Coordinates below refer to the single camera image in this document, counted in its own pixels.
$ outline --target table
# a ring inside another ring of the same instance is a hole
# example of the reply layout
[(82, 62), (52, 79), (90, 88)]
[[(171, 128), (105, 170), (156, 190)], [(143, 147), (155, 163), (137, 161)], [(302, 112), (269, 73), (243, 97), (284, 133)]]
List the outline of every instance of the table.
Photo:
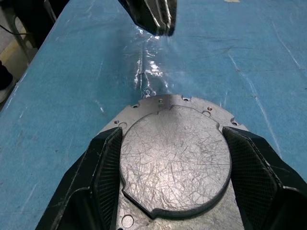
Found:
[(71, 0), (0, 114), (0, 223), (30, 230), (65, 171), (126, 105), (200, 97), (307, 180), (307, 3), (178, 0), (172, 37), (116, 0)]

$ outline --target black robot end effector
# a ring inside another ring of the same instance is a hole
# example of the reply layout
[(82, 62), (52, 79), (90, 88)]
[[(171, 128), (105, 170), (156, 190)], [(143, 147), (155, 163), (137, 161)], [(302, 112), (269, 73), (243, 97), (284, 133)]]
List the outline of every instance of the black robot end effector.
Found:
[(119, 0), (134, 23), (153, 35), (171, 36), (175, 30), (177, 0)]

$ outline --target metal plate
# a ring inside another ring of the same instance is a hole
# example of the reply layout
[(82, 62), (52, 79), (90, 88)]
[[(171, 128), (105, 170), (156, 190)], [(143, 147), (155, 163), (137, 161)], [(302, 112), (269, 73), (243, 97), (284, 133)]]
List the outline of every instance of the metal plate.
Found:
[(188, 218), (210, 208), (230, 179), (230, 154), (217, 127), (178, 105), (137, 121), (121, 148), (123, 192), (152, 218)]

